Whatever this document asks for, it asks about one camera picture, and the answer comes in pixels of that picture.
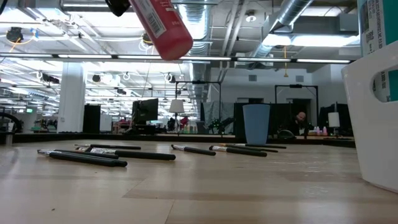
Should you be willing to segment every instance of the ceiling duct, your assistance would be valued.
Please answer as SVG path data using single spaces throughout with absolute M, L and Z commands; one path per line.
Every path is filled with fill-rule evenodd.
M 304 10 L 311 5 L 313 0 L 284 0 L 280 10 L 275 14 L 267 16 L 264 22 L 262 39 L 268 34 L 278 29 L 279 32 L 292 32 L 294 22 L 300 17 Z M 259 44 L 252 52 L 250 57 L 263 58 L 272 50 L 274 46 Z M 247 64 L 246 69 L 256 68 L 258 63 Z
M 179 4 L 182 21 L 186 25 L 192 38 L 195 40 L 206 39 L 209 35 L 210 28 L 210 7 L 199 4 Z M 206 42 L 195 42 L 188 53 L 190 56 L 208 55 L 209 45 Z M 209 81 L 210 77 L 206 76 L 207 63 L 192 63 L 191 81 Z M 193 91 L 190 93 L 195 100 L 205 100 L 206 94 L 203 94 L 203 85 L 193 85 Z

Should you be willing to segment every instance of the person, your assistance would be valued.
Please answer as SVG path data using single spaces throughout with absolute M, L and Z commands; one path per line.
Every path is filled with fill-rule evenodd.
M 306 118 L 307 115 L 304 112 L 299 112 L 290 121 L 287 122 L 285 128 L 292 132 L 295 136 L 299 136 L 305 132 L 305 127 L 307 126 Z

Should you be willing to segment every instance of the bottle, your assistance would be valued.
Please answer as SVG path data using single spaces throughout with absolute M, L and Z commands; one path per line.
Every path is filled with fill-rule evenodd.
M 170 0 L 129 2 L 162 59 L 179 59 L 192 48 L 193 39 Z
M 327 130 L 326 127 L 323 127 L 322 134 L 323 134 L 324 136 L 328 136 L 328 130 Z

